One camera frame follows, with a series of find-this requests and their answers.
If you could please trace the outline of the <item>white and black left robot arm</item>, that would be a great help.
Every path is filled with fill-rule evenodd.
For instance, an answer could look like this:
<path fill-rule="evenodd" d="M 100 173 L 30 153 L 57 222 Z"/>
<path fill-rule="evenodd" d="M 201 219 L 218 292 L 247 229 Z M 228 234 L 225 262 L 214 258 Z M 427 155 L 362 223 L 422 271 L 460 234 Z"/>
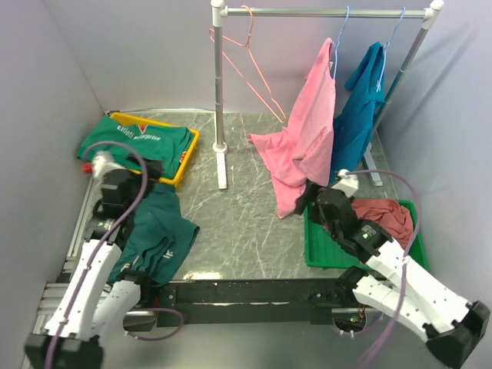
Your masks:
<path fill-rule="evenodd" d="M 99 186 L 98 201 L 86 224 L 81 253 L 54 314 L 25 342 L 33 368 L 100 368 L 105 347 L 124 333 L 125 315 L 146 308 L 153 298 L 150 277 L 124 267 L 109 292 L 108 277 L 133 231 L 135 209 L 164 172 L 161 161 L 144 161 L 148 180 L 97 153 L 89 171 Z"/>

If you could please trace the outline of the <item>salmon red t shirt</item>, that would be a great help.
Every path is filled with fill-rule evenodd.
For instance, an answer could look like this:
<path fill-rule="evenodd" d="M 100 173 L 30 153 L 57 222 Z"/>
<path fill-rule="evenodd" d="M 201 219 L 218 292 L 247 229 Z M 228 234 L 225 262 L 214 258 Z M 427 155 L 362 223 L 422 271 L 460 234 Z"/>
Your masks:
<path fill-rule="evenodd" d="M 378 223 L 402 249 L 406 249 L 414 231 L 414 222 L 407 208 L 388 198 L 355 198 L 352 208 L 359 218 Z"/>

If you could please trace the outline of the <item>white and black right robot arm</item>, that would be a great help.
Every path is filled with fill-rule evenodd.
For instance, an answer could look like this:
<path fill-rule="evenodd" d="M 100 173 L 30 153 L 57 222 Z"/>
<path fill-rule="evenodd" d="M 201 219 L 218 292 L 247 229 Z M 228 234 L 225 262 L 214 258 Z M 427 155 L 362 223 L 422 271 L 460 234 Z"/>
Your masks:
<path fill-rule="evenodd" d="M 307 206 L 313 222 L 325 226 L 341 249 L 388 280 L 384 284 L 358 266 L 345 271 L 337 299 L 377 308 L 413 331 L 429 352 L 449 368 L 460 368 L 484 337 L 490 309 L 447 288 L 411 256 L 377 222 L 353 208 L 352 185 L 331 188 L 311 184 L 295 202 L 295 213 Z"/>

